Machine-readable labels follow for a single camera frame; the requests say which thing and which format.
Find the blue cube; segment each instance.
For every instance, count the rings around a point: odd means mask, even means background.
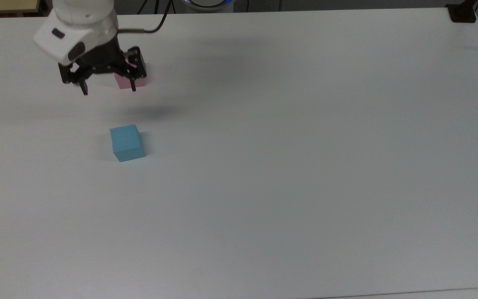
[[[110,129],[112,149],[120,162],[145,157],[141,135],[136,125]]]

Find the table surface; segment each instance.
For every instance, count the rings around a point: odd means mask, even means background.
[[[0,13],[37,12],[40,0],[0,0]]]
[[[121,16],[152,28],[160,16]],[[65,85],[0,19],[0,298],[478,287],[478,23],[445,8],[171,15],[146,87]],[[119,163],[135,123],[147,157]]]

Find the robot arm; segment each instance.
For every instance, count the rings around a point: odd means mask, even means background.
[[[53,0],[53,11],[34,35],[34,42],[59,63],[64,83],[80,85],[91,74],[117,73],[134,81],[146,76],[139,47],[124,53],[117,40],[118,23],[113,0]],[[75,72],[73,63],[78,64]]]

